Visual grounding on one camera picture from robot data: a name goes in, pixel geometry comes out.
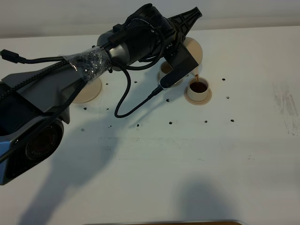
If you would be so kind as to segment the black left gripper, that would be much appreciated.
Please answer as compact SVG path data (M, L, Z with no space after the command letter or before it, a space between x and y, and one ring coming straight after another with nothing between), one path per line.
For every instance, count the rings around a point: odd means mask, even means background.
M192 64L195 68L198 63L183 42L195 22L201 17L202 13L198 7L170 18L151 17L150 25L154 28L157 40L150 53L150 66L155 65L160 58L164 57L172 68L182 64L184 68L187 68L188 64Z

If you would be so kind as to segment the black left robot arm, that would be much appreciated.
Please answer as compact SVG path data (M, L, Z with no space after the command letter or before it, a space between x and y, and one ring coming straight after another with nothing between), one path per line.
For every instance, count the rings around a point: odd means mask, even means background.
M0 183L9 183L56 151L63 125L70 122L69 106L103 73L122 71L130 81L129 71L148 69L164 58L172 70L159 80L152 98L195 69L198 63L184 40L201 17L195 7L165 18L146 4L81 53L29 60L2 50L3 60L49 66L10 74L0 82Z

